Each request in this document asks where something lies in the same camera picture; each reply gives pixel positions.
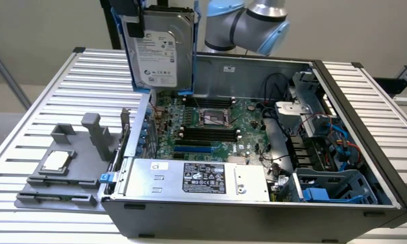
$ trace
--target blue plastic clip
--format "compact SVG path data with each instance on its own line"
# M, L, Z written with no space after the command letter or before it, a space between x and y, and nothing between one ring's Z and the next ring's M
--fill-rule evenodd
M113 183L113 178L114 178L113 173L101 174L100 183L112 184Z
M355 196L349 199L329 199L327 190L323 188L307 188L303 190L303 197L307 202L327 202L327 203L359 203L363 196Z

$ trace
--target floor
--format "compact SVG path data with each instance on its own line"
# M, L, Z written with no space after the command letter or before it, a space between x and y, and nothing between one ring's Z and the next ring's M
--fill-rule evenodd
M23 92L31 102L43 90L41 85L22 85ZM407 97L407 90L400 96ZM23 115L23 108L5 84L0 84L0 144Z

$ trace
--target hard drive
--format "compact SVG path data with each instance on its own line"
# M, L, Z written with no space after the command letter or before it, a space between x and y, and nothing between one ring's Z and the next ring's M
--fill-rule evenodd
M141 38L133 33L136 18L120 17L134 91L146 93L154 89L192 93L193 10L158 6L145 8Z

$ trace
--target blue pcie slot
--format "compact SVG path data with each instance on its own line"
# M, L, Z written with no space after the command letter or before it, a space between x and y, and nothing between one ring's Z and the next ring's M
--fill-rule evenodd
M210 147L201 147L201 146L176 146L173 151L182 151L186 153L212 153L213 149Z

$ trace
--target cpu socket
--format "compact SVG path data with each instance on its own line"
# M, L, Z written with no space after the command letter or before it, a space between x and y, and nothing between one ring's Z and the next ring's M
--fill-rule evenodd
M226 109L200 109L198 124L201 126L229 126L229 114Z

